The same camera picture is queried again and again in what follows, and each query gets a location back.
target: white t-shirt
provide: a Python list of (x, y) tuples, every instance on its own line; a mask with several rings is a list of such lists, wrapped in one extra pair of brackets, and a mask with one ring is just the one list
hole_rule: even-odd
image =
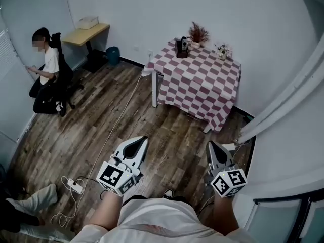
[[(59, 52), (57, 49), (53, 49), (49, 47), (47, 51), (45, 52), (45, 66), (43, 68), (43, 72), (48, 72), (48, 73), (57, 73), (59, 72)], [(45, 85), (45, 83), (49, 79), (43, 76), (40, 76), (40, 83), (42, 85)]]
[(194, 209), (167, 199), (131, 200), (120, 213), (118, 227), (107, 231), (87, 225), (71, 243), (252, 243), (243, 229), (227, 236), (203, 226)]

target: office chair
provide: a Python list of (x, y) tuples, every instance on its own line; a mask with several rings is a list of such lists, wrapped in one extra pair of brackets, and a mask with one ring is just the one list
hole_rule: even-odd
[(64, 107), (66, 107), (67, 102), (71, 109), (75, 109), (75, 105), (71, 103), (71, 97), (78, 89), (83, 89), (84, 86), (81, 85), (82, 78), (72, 83), (74, 75), (73, 70), (69, 67), (64, 59), (60, 38), (61, 33), (55, 33), (52, 35), (51, 41), (49, 42), (50, 47), (57, 49), (59, 53), (59, 76), (56, 83), (54, 83), (54, 80), (47, 83), (49, 83), (48, 85), (52, 85), (56, 88), (55, 95), (51, 100), (62, 102)]

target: person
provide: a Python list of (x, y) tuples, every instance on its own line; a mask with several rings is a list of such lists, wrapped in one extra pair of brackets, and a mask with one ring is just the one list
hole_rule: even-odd
[(59, 74), (59, 53), (58, 50), (50, 46), (50, 34), (46, 28), (37, 30), (32, 36), (32, 46), (37, 47), (39, 52), (45, 53), (45, 66), (43, 70), (38, 70), (35, 66), (26, 67), (28, 71), (39, 74), (30, 89), (29, 96), (35, 98), (33, 111), (35, 113), (65, 114), (65, 106), (62, 102), (51, 100), (55, 95), (54, 82)]
[(183, 197), (167, 190), (162, 199), (133, 196), (122, 206), (123, 198), (108, 191), (89, 224), (71, 243), (128, 242), (255, 242), (238, 227), (231, 199), (214, 199), (213, 222), (203, 226)]
[(37, 217), (40, 210), (57, 202), (56, 185), (51, 184), (27, 200), (2, 199), (0, 229), (23, 233), (36, 238), (70, 242), (75, 233), (60, 226), (45, 224)]

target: wooden floor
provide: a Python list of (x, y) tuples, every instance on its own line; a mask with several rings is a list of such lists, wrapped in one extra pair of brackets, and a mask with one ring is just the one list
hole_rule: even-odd
[[(95, 74), (78, 71), (83, 76), (84, 90), (73, 97), (76, 109), (68, 107), (61, 118), (56, 115), (39, 114), (18, 157), (11, 167), (17, 179), (21, 179), (29, 193), (50, 183), (58, 186), (59, 202), (42, 211), (49, 222), (57, 212), (73, 215), (74, 201), (62, 185), (61, 177), (75, 179), (87, 176), (98, 153), (140, 76), (141, 69), (121, 62), (117, 67), (107, 65)], [(244, 125), (242, 116), (232, 112), (222, 131), (218, 134), (203, 133), (206, 122), (195, 120), (183, 111), (168, 105), (153, 108), (151, 104), (151, 78), (141, 78), (128, 108), (113, 130), (91, 175), (95, 178), (101, 164), (125, 139), (146, 135), (149, 148), (141, 165), (144, 177), (124, 197), (141, 194), (146, 197), (161, 197), (167, 188), (176, 195), (185, 196), (199, 211), (205, 186), (202, 177), (206, 171), (206, 143), (209, 140), (231, 143)], [(234, 160), (245, 169), (251, 144), (243, 145)], [(79, 210), (69, 227), (79, 232), (100, 202), (103, 188), (89, 181)], [(29, 236), (5, 233), (10, 242), (46, 242)]]

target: checkered tablecloth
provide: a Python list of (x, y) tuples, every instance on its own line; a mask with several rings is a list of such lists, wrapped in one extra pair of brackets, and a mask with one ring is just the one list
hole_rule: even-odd
[(220, 60), (214, 51), (189, 48), (187, 58), (177, 58), (175, 40), (143, 69), (163, 74), (158, 103), (170, 104), (209, 122), (212, 130), (222, 129), (234, 105), (240, 80), (240, 64), (230, 58)]

